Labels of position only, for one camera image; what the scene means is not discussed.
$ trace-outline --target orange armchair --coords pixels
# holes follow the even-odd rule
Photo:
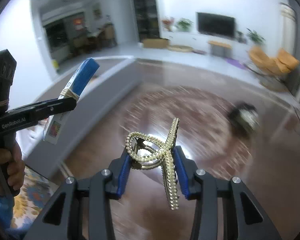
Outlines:
[[[268,57],[259,46],[253,46],[249,57],[261,71],[275,76],[290,73],[300,63],[282,48],[279,49],[277,57]]]

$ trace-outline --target purple yoga mat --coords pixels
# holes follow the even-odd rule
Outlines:
[[[241,69],[247,69],[244,65],[242,65],[239,60],[236,59],[232,59],[232,58],[226,58],[226,62],[228,62],[229,64],[241,68]]]

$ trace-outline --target round floor mat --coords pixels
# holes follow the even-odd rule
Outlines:
[[[173,117],[180,119],[177,145],[187,158],[218,178],[242,172],[250,159],[249,142],[231,133],[227,112],[233,105],[209,92],[170,87],[148,92],[127,109],[124,134],[140,131],[165,141]]]
[[[177,52],[191,52],[193,48],[189,46],[183,46],[183,45],[172,45],[168,47],[168,50],[177,51]]]

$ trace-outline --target wooden stool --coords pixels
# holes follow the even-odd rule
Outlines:
[[[211,46],[211,54],[219,57],[232,58],[232,46],[218,41],[208,41]]]

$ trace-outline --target tv stand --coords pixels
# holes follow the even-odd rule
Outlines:
[[[232,47],[233,59],[239,61],[249,60],[248,51],[250,50],[251,45],[239,43],[235,40],[201,34],[195,30],[192,32],[161,31],[160,37],[170,40],[171,45],[190,46],[194,49],[200,49],[204,51],[210,51],[210,45],[208,44],[208,41],[225,43]]]

